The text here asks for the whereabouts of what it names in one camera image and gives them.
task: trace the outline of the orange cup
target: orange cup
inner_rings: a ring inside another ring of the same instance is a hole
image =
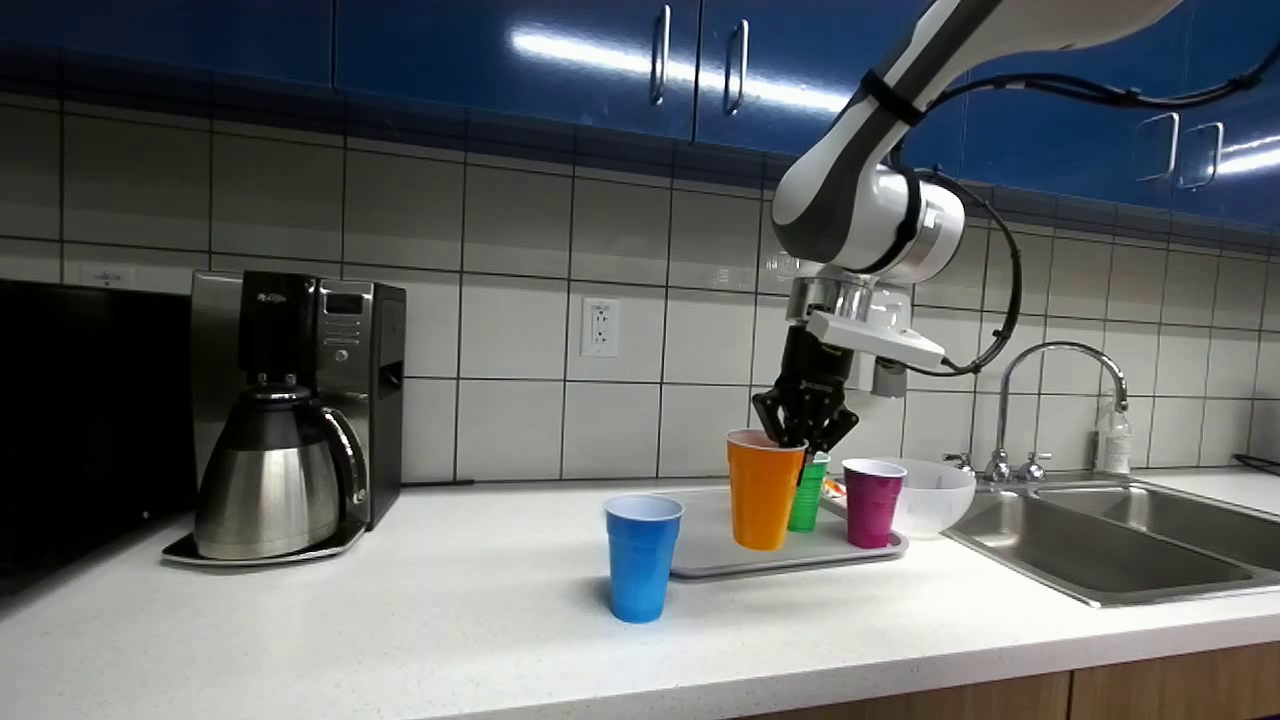
[[[788,544],[804,449],[782,449],[755,427],[730,433],[731,541],[751,551]]]

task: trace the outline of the cabinet handle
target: cabinet handle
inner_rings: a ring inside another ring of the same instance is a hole
[[[1194,167],[1194,175],[1185,179],[1187,190],[1200,190],[1200,186],[1218,183],[1218,172],[1222,172],[1224,149],[1229,149],[1229,123],[1224,120],[1197,123],[1194,134],[1200,134],[1200,131],[1208,131],[1211,142],[1208,142],[1208,163]]]
[[[1153,123],[1170,123],[1170,139],[1165,139],[1165,167],[1150,172],[1146,179],[1170,179],[1175,172],[1185,114],[1179,111],[1161,111],[1161,114],[1146,120],[1146,128],[1153,128]]]
[[[647,72],[647,105],[652,108],[662,108],[667,100],[667,64],[672,64],[672,2],[666,2],[652,22],[652,72]]]
[[[730,114],[736,114],[748,105],[748,79],[751,79],[751,20],[736,20],[736,67],[723,76]]]

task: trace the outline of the pink cup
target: pink cup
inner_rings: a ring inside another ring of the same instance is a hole
[[[906,493],[907,466],[892,458],[845,458],[845,510],[848,544],[885,548],[892,544],[892,510]]]

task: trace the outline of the white tile wall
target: white tile wall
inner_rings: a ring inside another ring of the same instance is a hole
[[[1280,450],[1280,265],[1013,223],[1024,320],[976,380],[848,397],[835,454],[989,458],[1007,358],[1090,338],[1133,386],[1140,466]],[[785,350],[795,265],[768,190],[409,149],[225,120],[0,100],[0,277],[186,290],[193,266],[287,266],[409,286],[414,478],[717,475]],[[920,286],[917,328],[976,355],[999,325],[1007,250],[972,215]],[[584,297],[621,304],[621,350],[582,350]],[[1100,366],[1022,365],[1007,454],[1090,458]]]

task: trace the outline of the stainless steel sink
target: stainless steel sink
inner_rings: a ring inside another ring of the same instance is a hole
[[[1235,537],[1235,518],[1241,510],[1150,485],[1043,478],[1030,487],[983,485],[950,537],[1084,604],[1153,604],[1280,578],[1278,561],[1250,565],[1265,555],[1251,548],[1260,526],[1241,524],[1251,533]]]

